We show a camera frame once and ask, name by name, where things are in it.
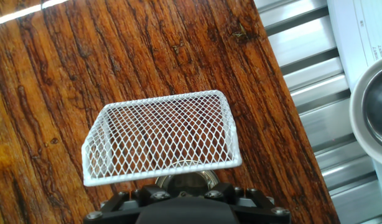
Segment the screw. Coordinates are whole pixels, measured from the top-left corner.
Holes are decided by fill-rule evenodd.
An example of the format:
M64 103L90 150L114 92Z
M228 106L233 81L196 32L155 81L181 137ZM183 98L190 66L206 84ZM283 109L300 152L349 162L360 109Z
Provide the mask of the screw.
M275 208L271 209L271 211L276 215L287 215L290 213L290 211L288 209L281 208L281 207L275 207Z
M101 202L100 203L100 208L102 208L105 205L106 202L107 202L107 200L105 200L104 202Z
M155 198L155 199L166 199L166 198L169 198L170 195L166 192L155 192L151 195L151 197Z
M94 211L94 212L90 212L89 214L87 214L87 218L88 219L97 219L99 217L102 217L103 216L103 213L100 212L100 211Z
M272 204L274 204L274 199L272 197L266 197Z
M217 190L211 190L208 193L205 194L208 198L217 198L220 197L222 194Z

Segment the white container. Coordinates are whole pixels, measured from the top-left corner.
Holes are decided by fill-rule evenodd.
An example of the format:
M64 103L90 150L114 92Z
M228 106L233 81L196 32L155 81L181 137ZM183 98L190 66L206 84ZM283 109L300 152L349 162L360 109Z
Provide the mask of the white container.
M84 184L96 186L236 167L242 158L227 99L212 90L106 105L82 161Z

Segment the wooden table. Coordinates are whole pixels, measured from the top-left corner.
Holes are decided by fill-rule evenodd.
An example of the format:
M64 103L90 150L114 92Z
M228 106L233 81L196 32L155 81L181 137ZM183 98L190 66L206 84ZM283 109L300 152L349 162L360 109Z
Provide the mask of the wooden table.
M113 192L82 183L81 145L117 101L217 89L243 165L294 223L338 223L252 0L76 0L0 25L0 223L79 223Z

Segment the metal basket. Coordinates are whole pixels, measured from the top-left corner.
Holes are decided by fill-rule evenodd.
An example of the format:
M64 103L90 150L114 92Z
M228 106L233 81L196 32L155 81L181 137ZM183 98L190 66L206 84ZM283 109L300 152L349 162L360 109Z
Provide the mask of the metal basket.
M242 163L235 122L218 90L106 105L82 145L82 160L86 186Z

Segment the white mesh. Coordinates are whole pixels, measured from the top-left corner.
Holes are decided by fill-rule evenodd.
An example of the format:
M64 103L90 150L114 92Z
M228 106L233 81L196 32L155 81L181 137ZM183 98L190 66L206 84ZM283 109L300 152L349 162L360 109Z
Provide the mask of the white mesh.
M87 186L242 163L235 122L218 90L106 105L82 159Z

